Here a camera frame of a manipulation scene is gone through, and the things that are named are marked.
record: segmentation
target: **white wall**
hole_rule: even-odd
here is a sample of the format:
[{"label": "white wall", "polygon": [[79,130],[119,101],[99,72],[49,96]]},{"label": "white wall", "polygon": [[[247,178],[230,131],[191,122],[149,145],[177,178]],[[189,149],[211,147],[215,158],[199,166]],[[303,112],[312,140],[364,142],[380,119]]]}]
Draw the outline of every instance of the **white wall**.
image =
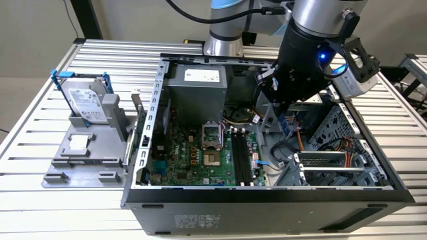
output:
[{"label": "white wall", "polygon": [[[211,0],[173,0],[189,14],[209,18]],[[205,40],[209,26],[180,16],[164,0],[93,0],[103,34],[113,40],[173,42]],[[384,65],[406,53],[427,54],[427,0],[368,0],[356,35]],[[280,39],[258,35],[256,44],[279,46]]]},{"label": "white wall", "polygon": [[75,38],[63,0],[0,0],[0,77],[48,78]]},{"label": "white wall", "polygon": [[[207,39],[209,26],[180,16],[164,0],[92,1],[105,39]],[[211,0],[173,1],[195,16],[209,17]],[[69,2],[68,6],[81,36]],[[406,53],[427,54],[426,23],[427,0],[370,0],[356,34],[383,64],[398,64]],[[47,77],[75,37],[61,0],[0,0],[0,77]],[[256,44],[276,47],[279,42],[259,35]]]}]

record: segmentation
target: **expansion slot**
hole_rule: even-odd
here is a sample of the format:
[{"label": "expansion slot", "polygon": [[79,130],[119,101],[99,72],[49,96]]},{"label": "expansion slot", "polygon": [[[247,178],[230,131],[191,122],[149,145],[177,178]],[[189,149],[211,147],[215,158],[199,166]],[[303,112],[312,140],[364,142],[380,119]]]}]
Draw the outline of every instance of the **expansion slot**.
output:
[{"label": "expansion slot", "polygon": [[231,147],[235,183],[238,186],[251,186],[254,183],[246,133],[244,130],[234,129],[234,131],[231,133]]}]

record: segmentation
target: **aluminum extrusion table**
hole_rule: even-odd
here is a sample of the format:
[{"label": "aluminum extrusion table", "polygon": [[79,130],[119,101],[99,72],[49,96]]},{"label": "aluminum extrusion table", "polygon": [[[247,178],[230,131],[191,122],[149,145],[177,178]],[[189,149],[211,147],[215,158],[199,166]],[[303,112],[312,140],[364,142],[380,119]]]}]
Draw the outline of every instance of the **aluminum extrusion table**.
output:
[{"label": "aluminum extrusion table", "polygon": [[[127,115],[135,115],[131,91],[143,89],[147,108],[160,53],[201,52],[199,44],[87,40],[72,45],[56,69],[87,74],[108,72],[120,107]],[[251,46],[246,47],[244,55],[275,59],[278,49]],[[334,61],[335,66],[343,63],[343,59]],[[427,238],[427,124],[384,76],[379,76],[374,89],[352,102],[416,204],[351,234],[209,235],[179,239]],[[47,80],[0,146],[0,233],[8,233],[0,238],[140,239],[145,236],[140,224],[132,212],[120,209],[121,188],[41,187],[44,172],[69,126],[69,113],[60,92]]]}]

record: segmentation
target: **metal frame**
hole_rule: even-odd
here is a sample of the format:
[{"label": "metal frame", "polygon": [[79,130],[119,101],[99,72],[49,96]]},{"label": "metal frame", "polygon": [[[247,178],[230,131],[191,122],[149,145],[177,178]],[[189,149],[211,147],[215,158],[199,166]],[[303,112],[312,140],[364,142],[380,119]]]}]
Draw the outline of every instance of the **metal frame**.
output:
[{"label": "metal frame", "polygon": [[[77,51],[75,49],[68,51],[67,57],[61,61],[67,62],[71,58],[67,70],[76,73],[101,74],[105,71],[112,73],[111,81],[120,99],[124,100],[121,106],[127,114],[133,114],[128,110],[135,109],[131,99],[132,87],[137,86],[143,89],[141,100],[147,109],[160,53],[201,54],[201,45],[88,39]],[[274,60],[278,56],[278,48],[247,46],[244,47],[244,55],[251,58]],[[343,63],[344,60],[336,58],[332,67],[339,67]],[[424,121],[415,117],[418,114],[410,104],[394,90],[383,75],[379,76],[378,85],[367,94],[352,99],[352,105],[360,113],[366,126],[406,186],[410,188],[416,205],[406,207],[350,234],[320,233],[295,236],[263,234],[254,236],[246,233],[227,236],[200,236],[201,239],[304,238],[314,240],[319,238],[348,238],[356,240],[364,238],[372,240],[378,238],[406,238],[418,240],[427,237],[427,135],[424,124],[420,124]],[[51,162],[48,158],[53,156],[57,148],[55,145],[60,143],[64,137],[61,131],[65,132],[68,128],[68,124],[64,124],[64,120],[61,120],[61,115],[64,115],[61,109],[65,106],[63,108],[57,104],[63,100],[57,99],[57,92],[49,86],[51,81],[48,80],[0,146],[1,195],[7,204],[3,206],[8,206],[4,213],[9,216],[5,218],[5,231],[12,231],[11,227],[16,227],[13,232],[17,233],[9,233],[11,237],[21,237],[23,234],[32,236],[31,232],[37,232],[40,237],[87,238],[91,235],[95,238],[112,238],[120,237],[123,234],[132,238],[145,237],[145,232],[141,230],[136,219],[125,213],[127,210],[116,209],[117,199],[123,194],[120,188],[45,191],[40,186],[43,173]],[[31,149],[31,159],[27,158],[28,154],[24,149]],[[97,209],[103,209],[100,215],[95,214]],[[65,219],[71,216],[69,214],[72,216],[75,216],[73,214],[88,216],[87,222],[76,224],[71,217],[69,222],[37,224],[44,221],[56,222],[57,216],[64,216]],[[15,222],[20,219],[23,219],[23,222],[33,221],[33,223]]]},{"label": "metal frame", "polygon": [[87,39],[104,39],[92,0],[69,0]]},{"label": "metal frame", "polygon": [[[64,58],[60,60],[57,66],[55,68],[59,72],[65,70],[69,67],[69,65],[76,57],[76,54],[79,53],[80,48],[81,48],[81,45],[79,45],[79,44],[73,44],[71,46],[68,52],[65,53]],[[52,76],[48,77],[39,93],[33,97],[32,102],[29,103],[24,113],[21,114],[21,116],[20,116],[20,118],[12,128],[12,130],[9,131],[9,134],[7,135],[5,139],[3,140],[3,143],[0,145],[0,159],[1,159],[3,155],[5,154],[5,151],[8,150],[8,147],[12,144],[17,134],[20,133],[23,126],[25,125],[27,121],[29,120],[31,115],[35,113],[36,106],[48,97],[48,93],[52,92],[55,89],[55,85],[52,83],[51,77]]]}]

